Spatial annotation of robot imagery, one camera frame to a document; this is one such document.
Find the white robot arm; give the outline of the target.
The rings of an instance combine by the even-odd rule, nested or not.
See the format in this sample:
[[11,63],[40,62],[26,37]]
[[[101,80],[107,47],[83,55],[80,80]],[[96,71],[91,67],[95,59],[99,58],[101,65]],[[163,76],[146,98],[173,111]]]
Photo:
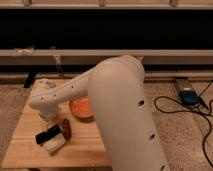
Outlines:
[[109,58],[60,86],[48,79],[38,81],[29,105],[51,120],[60,103],[86,96],[113,171],[170,171],[146,98],[144,76],[137,58]]

